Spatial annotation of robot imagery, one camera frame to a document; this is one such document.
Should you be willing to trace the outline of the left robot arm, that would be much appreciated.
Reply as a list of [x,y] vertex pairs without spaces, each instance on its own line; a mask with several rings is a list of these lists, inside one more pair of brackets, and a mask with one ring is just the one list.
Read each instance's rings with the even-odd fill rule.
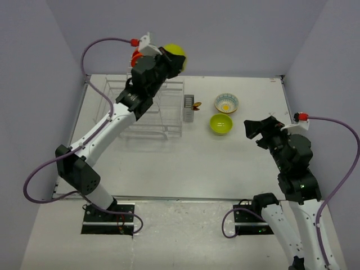
[[152,56],[142,52],[110,111],[81,139],[69,147],[60,145],[56,149],[59,177],[87,199],[103,220],[116,217],[116,200],[100,183],[94,165],[116,137],[152,106],[164,82],[184,71],[186,61],[184,49],[176,44],[160,47],[159,53]]

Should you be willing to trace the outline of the white floral ceramic bowl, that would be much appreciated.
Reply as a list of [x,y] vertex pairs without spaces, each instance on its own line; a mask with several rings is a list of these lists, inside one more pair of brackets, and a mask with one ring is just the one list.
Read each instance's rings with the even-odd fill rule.
[[223,114],[232,114],[238,110],[238,107],[216,107],[216,110]]

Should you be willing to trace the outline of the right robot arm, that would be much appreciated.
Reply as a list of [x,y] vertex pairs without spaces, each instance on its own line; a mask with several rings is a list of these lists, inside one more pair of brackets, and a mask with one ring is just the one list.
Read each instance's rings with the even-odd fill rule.
[[311,142],[300,134],[308,130],[306,114],[295,115],[293,124],[270,116],[245,120],[248,139],[261,135],[258,147],[269,150],[279,170],[278,185],[294,214],[297,229],[286,219],[280,202],[272,193],[253,197],[251,215],[265,220],[276,236],[289,263],[289,269],[340,269],[327,239],[321,215],[322,196],[318,181],[309,169],[313,157]]

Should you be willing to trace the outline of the lime green bowl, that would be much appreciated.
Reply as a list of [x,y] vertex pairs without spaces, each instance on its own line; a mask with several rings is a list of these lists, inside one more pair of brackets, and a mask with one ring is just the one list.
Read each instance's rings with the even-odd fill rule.
[[185,71],[185,68],[186,68],[186,65],[187,65],[187,55],[184,51],[184,49],[177,45],[177,44],[174,44],[174,43],[169,43],[167,45],[164,46],[164,49],[166,51],[168,51],[169,53],[172,53],[173,55],[178,55],[178,56],[184,56],[185,57],[185,60],[182,64],[182,68],[181,68],[181,72]]
[[225,135],[233,128],[232,118],[226,114],[215,114],[209,121],[210,129],[218,135]]

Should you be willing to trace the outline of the yellow sun pattern bowl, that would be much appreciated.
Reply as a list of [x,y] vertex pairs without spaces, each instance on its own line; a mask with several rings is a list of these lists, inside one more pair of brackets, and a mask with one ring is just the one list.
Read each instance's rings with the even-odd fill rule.
[[214,100],[214,107],[238,107],[239,99],[231,93],[219,94]]

